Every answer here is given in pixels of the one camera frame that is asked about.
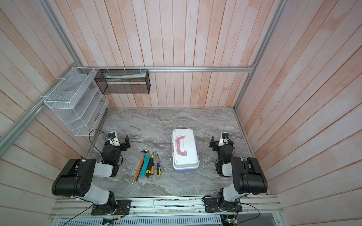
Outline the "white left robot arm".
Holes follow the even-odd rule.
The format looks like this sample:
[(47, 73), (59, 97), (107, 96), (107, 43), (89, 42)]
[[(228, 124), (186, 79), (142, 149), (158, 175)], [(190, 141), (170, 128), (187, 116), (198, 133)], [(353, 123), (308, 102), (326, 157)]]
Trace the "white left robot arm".
[(112, 191), (92, 183), (93, 178), (113, 178), (123, 163), (121, 153), (131, 147), (129, 137), (120, 143), (115, 133), (108, 134), (108, 141), (101, 152), (102, 161), (96, 159), (71, 159), (64, 166), (52, 185), (52, 193), (74, 197), (92, 203), (93, 216), (128, 215), (130, 200), (116, 200)]

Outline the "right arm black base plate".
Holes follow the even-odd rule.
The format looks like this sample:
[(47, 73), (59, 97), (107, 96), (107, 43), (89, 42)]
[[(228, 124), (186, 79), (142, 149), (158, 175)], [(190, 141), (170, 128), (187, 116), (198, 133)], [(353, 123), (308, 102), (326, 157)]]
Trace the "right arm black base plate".
[(242, 206), (240, 202), (227, 202), (221, 198), (215, 198), (211, 196), (202, 197), (206, 213), (219, 213), (219, 212), (242, 212)]

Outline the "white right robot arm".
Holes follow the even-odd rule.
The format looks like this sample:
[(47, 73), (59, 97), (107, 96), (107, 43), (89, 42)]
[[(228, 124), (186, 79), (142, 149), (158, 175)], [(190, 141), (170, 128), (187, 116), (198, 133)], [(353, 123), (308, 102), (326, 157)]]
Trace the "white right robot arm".
[(267, 192), (267, 180), (258, 160), (234, 156), (235, 147), (228, 135), (222, 135), (219, 141), (211, 138), (209, 146), (218, 154), (216, 172), (219, 176), (232, 178), (232, 183), (221, 188), (217, 197), (203, 198), (206, 212), (239, 213), (242, 211), (241, 198)]

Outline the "teal utility knife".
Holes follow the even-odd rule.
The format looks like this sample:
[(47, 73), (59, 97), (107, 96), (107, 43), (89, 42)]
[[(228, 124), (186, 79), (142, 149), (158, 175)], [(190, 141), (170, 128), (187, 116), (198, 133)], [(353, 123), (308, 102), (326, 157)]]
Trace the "teal utility knife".
[(141, 173), (140, 173), (141, 178), (144, 178), (146, 175), (149, 161), (150, 161), (150, 155), (147, 154), (144, 157), (143, 166), (142, 166)]

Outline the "white and blue tool box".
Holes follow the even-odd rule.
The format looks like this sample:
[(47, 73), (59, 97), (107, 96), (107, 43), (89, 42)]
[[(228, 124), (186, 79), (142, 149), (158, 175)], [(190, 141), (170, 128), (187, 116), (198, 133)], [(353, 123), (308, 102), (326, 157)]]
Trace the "white and blue tool box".
[(176, 129), (172, 132), (173, 168), (176, 172), (195, 171), (199, 156), (193, 129)]

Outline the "aluminium frame horizontal bar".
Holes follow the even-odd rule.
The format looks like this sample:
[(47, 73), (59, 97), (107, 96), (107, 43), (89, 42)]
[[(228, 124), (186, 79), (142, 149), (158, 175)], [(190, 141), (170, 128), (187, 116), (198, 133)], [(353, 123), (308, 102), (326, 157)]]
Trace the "aluminium frame horizontal bar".
[(121, 67), (92, 67), (98, 70), (140, 71), (150, 73), (249, 73), (253, 66), (121, 66)]

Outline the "black yellow small screwdriver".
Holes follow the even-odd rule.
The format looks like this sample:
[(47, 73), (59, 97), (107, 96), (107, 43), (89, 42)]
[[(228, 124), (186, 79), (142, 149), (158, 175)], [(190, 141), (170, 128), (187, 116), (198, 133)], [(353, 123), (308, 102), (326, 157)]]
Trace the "black yellow small screwdriver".
[(161, 176), (162, 170), (161, 170), (161, 163), (160, 163), (158, 154), (156, 154), (156, 172), (157, 172), (158, 176)]

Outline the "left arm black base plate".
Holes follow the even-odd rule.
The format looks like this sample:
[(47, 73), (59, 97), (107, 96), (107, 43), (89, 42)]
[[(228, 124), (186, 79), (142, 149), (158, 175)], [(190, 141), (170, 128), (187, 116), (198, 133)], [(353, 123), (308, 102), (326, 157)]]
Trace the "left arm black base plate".
[(94, 205), (91, 211), (92, 216), (103, 215), (128, 215), (131, 208), (131, 200), (115, 200), (114, 203)]

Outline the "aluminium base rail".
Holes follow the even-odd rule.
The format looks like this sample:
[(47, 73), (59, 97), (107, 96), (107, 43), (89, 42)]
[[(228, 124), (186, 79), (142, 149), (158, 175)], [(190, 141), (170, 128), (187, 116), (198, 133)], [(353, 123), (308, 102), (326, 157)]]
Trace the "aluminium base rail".
[[(170, 197), (133, 197), (128, 217), (148, 216), (177, 216), (177, 215), (207, 215), (201, 196), (170, 196)], [(254, 213), (283, 213), (284, 210), (276, 195), (249, 195), (240, 200), (241, 214)], [(92, 217), (86, 201), (67, 199), (58, 200), (54, 205), (49, 218)]]

